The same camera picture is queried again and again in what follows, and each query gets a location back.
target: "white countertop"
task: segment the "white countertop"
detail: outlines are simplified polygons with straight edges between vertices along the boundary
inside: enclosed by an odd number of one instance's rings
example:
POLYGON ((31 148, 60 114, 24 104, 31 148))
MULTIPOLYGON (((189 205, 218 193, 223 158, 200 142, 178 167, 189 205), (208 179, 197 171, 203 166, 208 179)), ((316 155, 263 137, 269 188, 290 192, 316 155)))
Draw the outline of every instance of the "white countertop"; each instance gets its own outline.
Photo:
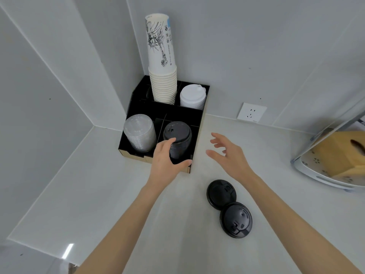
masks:
MULTIPOLYGON (((191 174, 180 173, 157 200, 124 273, 300 273, 248 192, 206 154, 210 132, 239 144, 253 170, 300 216, 365 272, 365 194, 312 180, 290 165, 310 135, 206 115, 191 174), (251 233, 226 235, 207 201, 228 180, 250 210, 251 233)), ((121 132, 95 127, 48 185, 11 240, 81 264, 145 184, 150 165, 124 158, 121 132)))

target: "wall socket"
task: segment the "wall socket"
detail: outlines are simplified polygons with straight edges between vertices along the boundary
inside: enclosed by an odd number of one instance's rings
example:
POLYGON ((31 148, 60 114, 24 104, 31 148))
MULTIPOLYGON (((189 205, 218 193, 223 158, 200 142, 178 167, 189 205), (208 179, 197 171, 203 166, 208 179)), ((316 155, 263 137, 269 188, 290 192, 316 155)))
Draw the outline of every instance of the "wall socket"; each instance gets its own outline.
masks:
POLYGON ((241 111, 237 116, 237 119, 251 122, 259 122, 266 109, 267 107, 263 105, 243 103, 241 111))

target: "forearm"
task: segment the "forearm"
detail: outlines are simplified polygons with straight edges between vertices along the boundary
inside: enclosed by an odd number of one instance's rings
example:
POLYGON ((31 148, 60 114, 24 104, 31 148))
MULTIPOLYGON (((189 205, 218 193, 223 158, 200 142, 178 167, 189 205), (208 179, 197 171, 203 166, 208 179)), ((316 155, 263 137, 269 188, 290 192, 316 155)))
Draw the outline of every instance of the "forearm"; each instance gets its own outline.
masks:
POLYGON ((121 274, 160 193, 144 186, 76 274, 121 274))
POLYGON ((302 273, 361 273, 254 173, 240 181, 302 273))

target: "black plastic lid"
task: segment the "black plastic lid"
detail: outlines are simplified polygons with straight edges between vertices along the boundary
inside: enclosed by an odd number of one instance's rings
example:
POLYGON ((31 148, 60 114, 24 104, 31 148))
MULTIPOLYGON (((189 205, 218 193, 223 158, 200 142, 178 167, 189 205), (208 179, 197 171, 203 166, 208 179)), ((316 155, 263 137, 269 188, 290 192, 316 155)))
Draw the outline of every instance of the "black plastic lid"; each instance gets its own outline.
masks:
POLYGON ((175 137, 176 141, 179 143, 185 141, 189 138, 191 134, 191 129, 188 124, 181 121, 173 121, 167 124, 165 130, 163 131, 163 139, 167 140, 175 137))
POLYGON ((227 235, 240 239, 252 229, 252 216, 247 207, 234 202, 224 207, 219 216, 221 226, 227 235))
POLYGON ((217 210, 222 210, 229 203, 236 202, 234 187, 225 180, 215 180, 207 188, 209 203, 217 210))

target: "white plastic lid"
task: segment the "white plastic lid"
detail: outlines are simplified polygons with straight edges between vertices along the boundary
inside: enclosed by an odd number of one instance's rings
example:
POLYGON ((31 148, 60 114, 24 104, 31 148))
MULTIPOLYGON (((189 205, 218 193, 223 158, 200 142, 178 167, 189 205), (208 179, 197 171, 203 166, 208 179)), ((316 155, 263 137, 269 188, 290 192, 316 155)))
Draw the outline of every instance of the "white plastic lid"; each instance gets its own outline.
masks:
POLYGON ((123 131, 127 137, 140 137, 146 134, 152 126, 152 119, 147 115, 135 114, 125 121, 123 131))
POLYGON ((180 93, 180 99, 190 104, 202 102, 205 97, 206 89, 197 84, 185 86, 180 93))

